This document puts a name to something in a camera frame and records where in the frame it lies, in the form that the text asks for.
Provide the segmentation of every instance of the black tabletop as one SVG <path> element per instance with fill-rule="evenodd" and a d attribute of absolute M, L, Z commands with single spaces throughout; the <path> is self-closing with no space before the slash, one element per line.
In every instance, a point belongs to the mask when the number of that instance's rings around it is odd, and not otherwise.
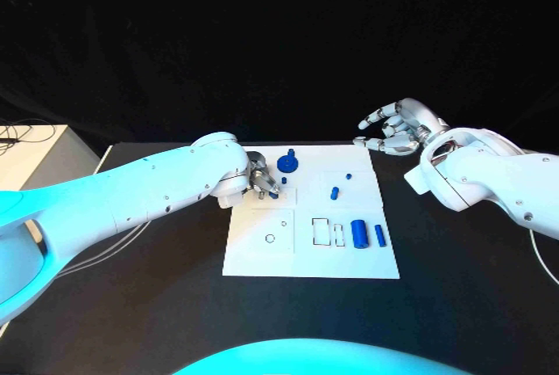
<path fill-rule="evenodd" d="M 178 146 L 117 144 L 100 170 Z M 0 373 L 169 373 L 226 348 L 296 337 L 391 348 L 473 373 L 555 373 L 559 286 L 527 230 L 489 202 L 455 213 L 414 194 L 403 173 L 417 156 L 370 158 L 398 280 L 221 276 L 230 209 L 208 197 L 53 282 L 0 339 Z M 535 239 L 559 275 L 555 241 Z"/>

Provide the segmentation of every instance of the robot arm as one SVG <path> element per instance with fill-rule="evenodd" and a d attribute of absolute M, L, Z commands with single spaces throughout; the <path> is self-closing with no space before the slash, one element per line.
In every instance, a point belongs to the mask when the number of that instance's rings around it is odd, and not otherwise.
<path fill-rule="evenodd" d="M 423 194 L 430 191 L 439 202 L 455 211 L 479 200 L 489 200 L 518 225 L 559 238 L 559 188 L 554 185 L 559 157 L 524 154 L 508 139 L 485 129 L 449 129 L 442 119 L 413 99 L 394 104 L 388 109 L 401 118 L 396 128 L 404 133 L 396 135 L 394 126 L 384 124 L 387 138 L 367 140 L 357 137 L 355 145 L 387 154 L 406 155 L 421 143 L 424 149 L 419 165 L 403 176 L 416 192 Z M 368 116 L 358 124 L 360 129 L 381 119 L 383 109 L 371 114 L 375 118 Z M 411 150 L 397 146 L 396 138 L 401 137 L 409 137 L 409 141 L 416 143 Z"/>
<path fill-rule="evenodd" d="M 195 203 L 221 208 L 253 185 L 277 192 L 262 155 L 228 133 L 151 155 L 96 175 L 24 192 L 0 192 L 0 325 L 32 303 L 73 257 L 99 240 Z M 43 237 L 40 252 L 24 222 Z"/>

